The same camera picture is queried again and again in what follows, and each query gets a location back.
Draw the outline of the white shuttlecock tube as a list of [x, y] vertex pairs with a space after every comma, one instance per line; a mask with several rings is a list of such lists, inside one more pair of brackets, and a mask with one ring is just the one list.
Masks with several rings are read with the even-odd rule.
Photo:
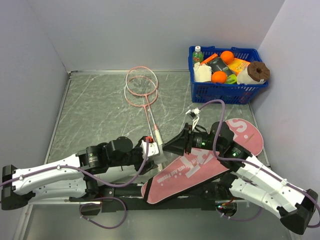
[[174, 155], [170, 152], [160, 149], [160, 155], [155, 160], [157, 165], [161, 165], [163, 168], [167, 167], [173, 160]]

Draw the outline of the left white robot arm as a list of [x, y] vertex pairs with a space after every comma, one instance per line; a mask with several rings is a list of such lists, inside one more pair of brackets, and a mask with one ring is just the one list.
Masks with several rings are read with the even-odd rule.
[[121, 136], [41, 166], [20, 169], [6, 165], [0, 184], [1, 209], [15, 210], [60, 197], [93, 201], [102, 194], [99, 184], [126, 187], [153, 169], [155, 164], [150, 159], [159, 155], [158, 144], [150, 136], [143, 136], [137, 145]]

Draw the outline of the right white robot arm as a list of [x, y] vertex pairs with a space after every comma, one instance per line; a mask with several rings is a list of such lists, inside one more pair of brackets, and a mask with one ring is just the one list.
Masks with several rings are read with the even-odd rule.
[[280, 177], [233, 138], [234, 132], [226, 122], [213, 123], [210, 132], [195, 132], [185, 124], [177, 136], [163, 145], [163, 150], [180, 156], [194, 148], [212, 150], [231, 171], [220, 180], [218, 193], [223, 199], [234, 196], [254, 203], [273, 213], [291, 232], [303, 235], [320, 208], [318, 194]]

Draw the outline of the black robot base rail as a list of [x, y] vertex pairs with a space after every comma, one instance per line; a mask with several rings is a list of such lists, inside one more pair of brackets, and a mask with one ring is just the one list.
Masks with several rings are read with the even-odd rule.
[[88, 201], [102, 197], [116, 197], [122, 200], [126, 208], [134, 210], [180, 210], [180, 209], [201, 209], [203, 211], [214, 211], [217, 203], [230, 201], [232, 195], [224, 186], [218, 182], [202, 183], [194, 186], [166, 200], [156, 204], [149, 204], [141, 196], [141, 186], [132, 183], [123, 188], [110, 188], [100, 186], [99, 193]]

